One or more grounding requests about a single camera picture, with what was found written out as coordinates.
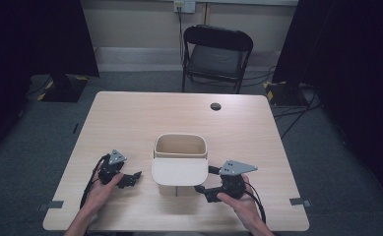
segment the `wall outlet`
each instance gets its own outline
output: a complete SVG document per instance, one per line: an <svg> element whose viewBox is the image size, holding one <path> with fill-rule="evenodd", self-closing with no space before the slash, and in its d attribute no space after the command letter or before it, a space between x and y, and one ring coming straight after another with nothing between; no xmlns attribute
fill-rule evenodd
<svg viewBox="0 0 383 236"><path fill-rule="evenodd" d="M173 1L173 12L178 12L178 8L181 13L195 13L195 1Z"/></svg>
<svg viewBox="0 0 383 236"><path fill-rule="evenodd" d="M181 12L185 12L184 1L173 1L173 12L178 12L178 8L181 9Z"/></svg>

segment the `gray carpet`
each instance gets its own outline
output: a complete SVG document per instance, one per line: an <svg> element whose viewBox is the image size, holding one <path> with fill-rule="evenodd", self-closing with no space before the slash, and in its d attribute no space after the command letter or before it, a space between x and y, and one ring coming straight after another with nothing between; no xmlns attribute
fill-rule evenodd
<svg viewBox="0 0 383 236"><path fill-rule="evenodd" d="M248 72L246 77L264 74ZM32 89L46 79L33 78ZM40 102L35 100L38 93L30 95L24 116L0 144L0 235L60 235L42 228L45 211L37 208L52 200L97 92L180 92L180 88L181 72L107 72L88 82L78 103ZM233 93L231 87L190 82L186 90ZM261 85L243 87L241 93L265 94ZM311 98L312 93L307 90L305 95ZM272 109L275 115L299 110ZM296 117L277 118L281 134ZM383 190L345 148L338 125L321 107L304 114L283 143L298 190L313 206L306 209L310 221L306 232L281 235L383 235Z"/></svg>

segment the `white wall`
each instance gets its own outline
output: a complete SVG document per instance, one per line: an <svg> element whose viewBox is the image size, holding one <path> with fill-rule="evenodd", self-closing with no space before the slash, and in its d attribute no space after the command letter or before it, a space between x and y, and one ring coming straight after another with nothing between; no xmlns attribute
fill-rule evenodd
<svg viewBox="0 0 383 236"><path fill-rule="evenodd" d="M254 5L253 1L249 5L197 2L195 14L182 15L182 29L206 23L242 30L254 41L248 70L268 69L280 56L295 0L257 0L289 2L288 6ZM93 46L98 48L99 69L144 70L144 65L149 70L182 69L179 20L172 1L82 0L82 4Z"/></svg>
<svg viewBox="0 0 383 236"><path fill-rule="evenodd" d="M179 21L172 2L82 1L96 47L178 47ZM195 14L182 15L182 27L202 24L204 3ZM294 6L209 4L207 23L242 30L254 40L254 50L280 51Z"/></svg>

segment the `metal bracket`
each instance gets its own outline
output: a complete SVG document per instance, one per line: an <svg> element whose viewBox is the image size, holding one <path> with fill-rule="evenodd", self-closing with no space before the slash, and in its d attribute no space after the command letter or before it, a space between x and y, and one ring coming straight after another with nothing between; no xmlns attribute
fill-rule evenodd
<svg viewBox="0 0 383 236"><path fill-rule="evenodd" d="M120 151L114 149L111 152L111 156L110 156L110 160L108 161L108 164L113 165L113 164L123 162L125 160L127 160L127 157L124 156L122 153L120 153Z"/></svg>
<svg viewBox="0 0 383 236"><path fill-rule="evenodd" d="M219 171L221 175L235 176L257 170L258 167L235 160L228 160Z"/></svg>

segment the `chair backrest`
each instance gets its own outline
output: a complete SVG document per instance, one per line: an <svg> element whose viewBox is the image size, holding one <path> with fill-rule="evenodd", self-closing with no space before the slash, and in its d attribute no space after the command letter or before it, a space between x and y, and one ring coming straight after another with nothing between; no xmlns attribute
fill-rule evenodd
<svg viewBox="0 0 383 236"><path fill-rule="evenodd" d="M246 33L206 25L190 27L184 32L185 44L192 43L235 51L252 51L253 41Z"/></svg>

